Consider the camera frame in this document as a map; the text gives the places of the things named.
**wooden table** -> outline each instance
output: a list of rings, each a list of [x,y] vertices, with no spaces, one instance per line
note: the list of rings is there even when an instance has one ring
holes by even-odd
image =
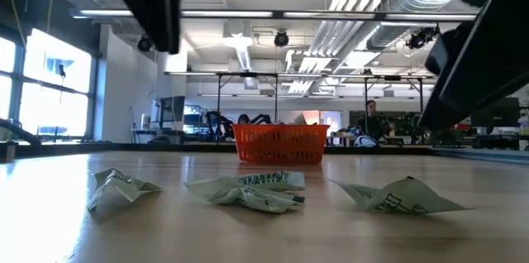
[[[92,173],[117,168],[164,188],[92,215]],[[216,206],[182,183],[300,170],[303,208],[273,215]],[[360,211],[326,179],[381,187],[407,175],[475,210]],[[529,169],[427,156],[326,155],[321,165],[239,164],[236,154],[108,152],[0,165],[0,262],[527,262]]]

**ceiling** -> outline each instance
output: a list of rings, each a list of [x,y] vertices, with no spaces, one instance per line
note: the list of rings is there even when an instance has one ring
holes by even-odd
[[[126,8],[122,0],[68,0],[81,8]],[[331,0],[183,0],[182,9],[272,9],[272,10],[327,10]],[[448,3],[443,12],[477,12],[458,0]],[[113,30],[130,45],[136,43],[143,33],[134,19],[106,20],[102,23],[112,24]],[[310,45],[316,35],[321,21],[275,21],[254,20],[249,22],[252,33],[258,35],[254,44],[249,47],[252,59],[284,60],[287,49],[274,47],[274,36],[277,30],[286,30],[290,38],[289,45]],[[188,51],[188,62],[193,68],[207,64],[226,64],[236,58],[233,48],[224,45],[224,20],[186,19],[182,20],[184,45]],[[442,30],[451,26],[442,26]],[[422,73],[422,64],[427,57],[429,47],[419,50],[411,57],[403,49],[404,41],[399,41],[389,53],[383,53],[372,70],[377,74]]]

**window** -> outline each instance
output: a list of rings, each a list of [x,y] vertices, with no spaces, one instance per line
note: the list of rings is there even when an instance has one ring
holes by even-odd
[[[88,113],[88,97],[24,83],[20,121],[32,134],[84,136]]]
[[[11,79],[0,76],[0,118],[9,115],[9,101],[11,100]]]
[[[90,88],[92,57],[42,31],[33,29],[27,38],[24,76],[87,93]]]
[[[0,38],[0,70],[9,73],[13,71],[16,48],[15,43]]]

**orange plastic basket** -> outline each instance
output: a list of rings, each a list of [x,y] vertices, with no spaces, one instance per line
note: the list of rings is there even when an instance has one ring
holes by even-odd
[[[325,125],[233,125],[239,158],[249,162],[322,162]]]

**crumpled snack wrapper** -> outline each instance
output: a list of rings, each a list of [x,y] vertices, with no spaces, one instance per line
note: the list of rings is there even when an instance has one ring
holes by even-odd
[[[421,180],[410,176],[381,189],[331,181],[344,189],[364,210],[424,214],[470,209],[442,198]]]
[[[303,173],[278,173],[224,176],[218,179],[191,181],[184,184],[191,193],[215,204],[238,203],[244,207],[268,213],[284,213],[301,205],[304,197],[279,193],[284,190],[304,190]]]
[[[109,169],[94,175],[96,179],[96,193],[88,202],[87,209],[94,211],[97,207],[98,200],[101,198],[107,187],[114,188],[122,194],[129,202],[134,202],[142,192],[162,190],[161,187],[149,182],[141,181],[122,172]]]

